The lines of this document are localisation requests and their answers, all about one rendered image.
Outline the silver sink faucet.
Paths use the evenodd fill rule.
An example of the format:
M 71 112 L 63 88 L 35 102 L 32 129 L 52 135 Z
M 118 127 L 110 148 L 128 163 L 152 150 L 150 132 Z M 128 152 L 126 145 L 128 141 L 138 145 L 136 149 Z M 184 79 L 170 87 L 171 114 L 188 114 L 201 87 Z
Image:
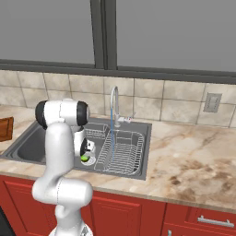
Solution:
M 120 115 L 119 113 L 119 93 L 118 93 L 118 87 L 115 86 L 112 88 L 114 89 L 113 93 L 113 123 L 116 128 L 121 126 L 121 123 L 124 123 L 124 117 Z

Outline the grey steel sink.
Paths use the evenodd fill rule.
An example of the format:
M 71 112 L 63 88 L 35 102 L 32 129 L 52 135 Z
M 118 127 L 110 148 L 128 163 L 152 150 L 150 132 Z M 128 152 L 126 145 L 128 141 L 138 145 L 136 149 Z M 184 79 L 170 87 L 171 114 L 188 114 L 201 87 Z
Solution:
M 109 119 L 90 118 L 88 124 L 108 124 L 111 126 Z M 106 173 L 94 170 L 94 165 L 85 166 L 81 163 L 79 158 L 75 158 L 75 170 L 90 171 L 100 174 L 114 175 L 117 177 L 125 177 L 131 179 L 145 180 L 148 168 L 148 154 L 149 144 L 151 138 L 152 124 L 131 122 L 130 124 L 121 124 L 117 129 L 131 130 L 142 133 L 145 136 L 144 152 L 142 166 L 140 173 L 132 176 L 122 174 Z M 37 123 L 34 122 L 27 128 L 23 134 L 1 155 L 3 159 L 16 160 L 21 162 L 28 162 L 34 164 L 45 164 L 45 130 Z

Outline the brown wooden cutting board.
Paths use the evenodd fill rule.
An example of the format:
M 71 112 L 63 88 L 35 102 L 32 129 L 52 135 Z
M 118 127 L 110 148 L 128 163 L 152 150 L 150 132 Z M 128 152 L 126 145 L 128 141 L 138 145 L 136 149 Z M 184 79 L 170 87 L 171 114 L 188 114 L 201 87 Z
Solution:
M 0 119 L 0 142 L 11 140 L 13 135 L 13 117 Z

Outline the blue water stream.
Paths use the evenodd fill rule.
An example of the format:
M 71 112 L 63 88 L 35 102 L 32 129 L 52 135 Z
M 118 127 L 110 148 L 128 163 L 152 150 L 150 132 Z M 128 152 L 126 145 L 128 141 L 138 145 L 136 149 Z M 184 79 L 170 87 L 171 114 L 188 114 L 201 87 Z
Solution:
M 113 162 L 113 157 L 114 157 L 114 140 L 113 140 L 113 93 L 114 93 L 114 89 L 112 90 L 111 93 L 111 148 L 112 148 L 112 162 Z

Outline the red cabinet door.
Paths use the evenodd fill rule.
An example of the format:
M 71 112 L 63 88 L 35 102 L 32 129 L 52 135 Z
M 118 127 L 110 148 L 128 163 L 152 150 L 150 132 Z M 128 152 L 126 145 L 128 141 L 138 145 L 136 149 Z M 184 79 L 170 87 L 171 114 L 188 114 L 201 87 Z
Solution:
M 168 230 L 171 230 L 172 236 L 236 236 L 235 233 L 228 234 L 209 230 L 198 230 L 168 223 L 163 225 L 160 236 L 168 236 Z
M 94 236 L 160 236 L 164 202 L 95 191 L 81 209 Z
M 56 226 L 55 205 L 32 197 L 34 181 L 0 175 L 0 207 L 16 236 L 48 236 Z

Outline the black dishwasher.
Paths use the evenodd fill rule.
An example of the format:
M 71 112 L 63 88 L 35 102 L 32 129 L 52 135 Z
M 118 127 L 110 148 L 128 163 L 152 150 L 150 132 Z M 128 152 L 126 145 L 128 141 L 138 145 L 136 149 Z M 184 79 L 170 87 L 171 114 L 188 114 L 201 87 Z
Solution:
M 16 236 L 1 207 L 0 207 L 0 236 Z

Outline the red drawer front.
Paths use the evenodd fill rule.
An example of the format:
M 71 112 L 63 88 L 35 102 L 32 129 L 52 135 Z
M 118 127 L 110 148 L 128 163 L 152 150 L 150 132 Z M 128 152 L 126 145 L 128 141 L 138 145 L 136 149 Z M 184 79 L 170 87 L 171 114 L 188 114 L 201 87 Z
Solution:
M 234 228 L 227 228 L 198 222 L 197 218 L 201 216 L 220 221 L 225 221 L 226 219 L 228 219 L 231 223 L 234 223 Z M 236 214 L 200 207 L 168 204 L 166 208 L 164 222 L 196 229 L 205 229 L 213 231 L 224 230 L 229 233 L 236 233 Z

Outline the grey framed window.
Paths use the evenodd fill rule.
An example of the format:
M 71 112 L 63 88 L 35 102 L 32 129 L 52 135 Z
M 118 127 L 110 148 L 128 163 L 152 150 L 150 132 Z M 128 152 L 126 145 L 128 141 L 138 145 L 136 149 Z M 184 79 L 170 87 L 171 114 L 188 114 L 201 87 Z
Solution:
M 0 69 L 236 85 L 236 0 L 0 0 Z

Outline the grey wall power outlet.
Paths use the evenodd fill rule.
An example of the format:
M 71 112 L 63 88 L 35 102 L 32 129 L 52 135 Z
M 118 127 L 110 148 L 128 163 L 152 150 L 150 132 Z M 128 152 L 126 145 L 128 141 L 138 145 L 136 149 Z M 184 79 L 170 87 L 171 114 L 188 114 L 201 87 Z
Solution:
M 221 93 L 208 93 L 206 95 L 204 112 L 217 112 L 221 97 Z

